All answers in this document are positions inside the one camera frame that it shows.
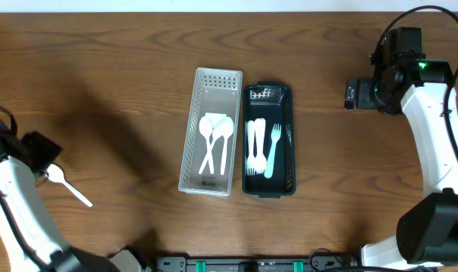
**plastic utensil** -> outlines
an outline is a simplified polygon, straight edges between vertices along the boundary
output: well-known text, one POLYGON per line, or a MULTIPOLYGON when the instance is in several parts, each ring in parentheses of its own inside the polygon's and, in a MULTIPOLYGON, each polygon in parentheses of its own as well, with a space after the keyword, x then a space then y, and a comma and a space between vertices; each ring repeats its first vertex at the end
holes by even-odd
POLYGON ((231 117, 226 117, 222 121, 222 136, 224 136, 224 147, 222 148, 221 158, 221 175, 224 174, 226 169, 226 158, 227 158, 227 139, 234 133, 234 121, 231 117))
POLYGON ((274 169, 274 155, 276 153, 276 144, 281 138, 281 125, 274 124, 273 131, 271 132, 271 150, 269 151, 268 165, 266 165, 265 178, 273 177, 274 169))
POLYGON ((247 133, 247 141, 249 144, 249 155, 247 156, 247 160, 246 160, 246 174, 254 175, 255 174, 254 164, 256 160, 256 158, 254 157, 254 136, 255 136, 254 121, 251 120, 247 122, 246 133, 247 133))
POLYGON ((263 121, 261 118, 257 118, 254 121, 255 130, 256 130, 256 164, 255 169, 258 174, 262 174, 262 172, 266 169, 266 157, 263 154, 263 121))
MULTIPOLYGON (((212 122, 211 119, 207 116, 203 116, 200 119, 199 122, 199 131, 202 136, 206 139, 206 146, 207 146, 207 154, 206 156, 209 156, 209 170, 211 174, 214 174, 214 161, 212 159, 212 147, 209 142, 209 138, 211 137, 212 134, 212 122)), ((204 171, 204 167, 206 164, 203 162, 203 164, 200 166, 199 174, 202 174, 202 171, 204 171)))
MULTIPOLYGON (((212 143, 211 143, 211 146, 210 146, 211 151, 212 151, 212 148, 214 147, 214 144, 217 141, 217 139, 219 139, 223 135, 224 126, 225 126, 225 123, 226 123, 226 118, 229 118, 232 121, 231 117, 225 117, 221 121, 219 121, 219 123, 217 123, 217 125, 215 125, 214 130, 212 131, 212 143)), ((206 163, 207 163, 208 160, 209 160, 209 154, 206 154, 206 156, 204 157, 204 160, 202 161, 202 165, 200 166, 201 170, 199 170, 199 174, 202 174, 202 170, 206 166, 206 163)))
POLYGON ((86 196, 83 196, 82 193, 80 193, 73 185, 71 185, 65 179, 63 169, 61 169, 61 167, 59 167, 58 165, 55 165, 54 163, 49 165, 48 169, 46 169, 46 178, 54 183, 63 184, 85 205, 87 205, 88 207, 93 206, 93 204, 86 198, 86 196))

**light blue plastic fork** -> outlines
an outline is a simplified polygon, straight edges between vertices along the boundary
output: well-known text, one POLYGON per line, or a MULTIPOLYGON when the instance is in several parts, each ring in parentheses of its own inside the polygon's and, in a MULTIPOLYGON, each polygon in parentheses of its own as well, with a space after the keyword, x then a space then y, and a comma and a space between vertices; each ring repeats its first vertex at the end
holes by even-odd
POLYGON ((274 170, 274 155, 276 155, 276 144, 281 138, 281 125, 274 124, 271 132, 271 150, 269 151, 268 163, 266 164, 265 178, 273 177, 274 170))

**wooden table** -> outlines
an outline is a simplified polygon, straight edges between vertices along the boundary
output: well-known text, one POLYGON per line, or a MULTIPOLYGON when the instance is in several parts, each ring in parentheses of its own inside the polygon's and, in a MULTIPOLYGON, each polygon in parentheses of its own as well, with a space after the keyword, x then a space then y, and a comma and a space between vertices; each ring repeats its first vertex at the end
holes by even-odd
MULTIPOLYGON (((372 52, 397 14, 0 14, 0 104, 20 134, 64 151, 57 163, 93 203, 66 188, 38 192, 74 246, 107 255, 309 255, 395 234, 422 197, 404 116, 343 110, 345 83, 371 76, 372 52), (197 67, 243 71, 243 85, 294 91, 297 191, 259 199, 241 190, 242 129, 229 197, 178 191, 197 67)), ((414 14, 429 58, 458 62, 458 29, 414 14)), ((8 258, 0 240, 0 271, 8 258)))

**wooden surface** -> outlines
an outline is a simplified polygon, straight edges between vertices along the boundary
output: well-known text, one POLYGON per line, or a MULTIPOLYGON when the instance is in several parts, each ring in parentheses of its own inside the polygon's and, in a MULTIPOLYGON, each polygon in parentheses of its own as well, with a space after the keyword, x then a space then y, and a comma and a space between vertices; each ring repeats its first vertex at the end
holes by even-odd
MULTIPOLYGON (((107 255, 309 255, 395 233, 422 175, 404 116, 342 109, 346 80, 371 76, 368 54, 397 14, 0 14, 0 104, 20 133, 60 144, 57 162, 93 203, 59 184, 38 192, 74 246, 107 255), (294 91, 294 196, 241 189, 242 129, 229 197, 178 192, 197 67, 243 71, 243 85, 294 91)), ((415 14, 430 58, 458 61, 458 29, 415 14)), ((8 271, 0 240, 0 271, 8 271)))

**storage tray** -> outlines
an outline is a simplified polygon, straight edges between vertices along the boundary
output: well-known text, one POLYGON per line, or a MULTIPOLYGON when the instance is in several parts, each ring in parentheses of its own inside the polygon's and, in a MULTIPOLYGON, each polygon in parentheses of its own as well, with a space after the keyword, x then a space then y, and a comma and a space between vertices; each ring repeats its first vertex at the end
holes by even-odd
POLYGON ((276 82, 259 82, 246 86, 243 91, 243 191, 259 197, 280 198, 296 191, 295 141, 292 116, 292 92, 276 82), (276 144, 274 173, 271 178, 264 175, 247 175, 249 145, 247 122, 266 120, 263 154, 268 159, 274 124, 281 124, 282 131, 276 144))
POLYGON ((243 74, 240 71, 197 69, 190 103, 181 176, 178 182, 180 191, 216 196, 228 196, 231 193, 242 81, 243 74), (234 133, 227 138, 227 155, 223 175, 221 175, 223 137, 217 139, 212 148, 213 174, 210 173, 208 163, 199 174, 208 150, 206 138, 200 133, 200 120, 204 116, 210 118, 213 128, 224 117, 230 117, 234 122, 234 133))

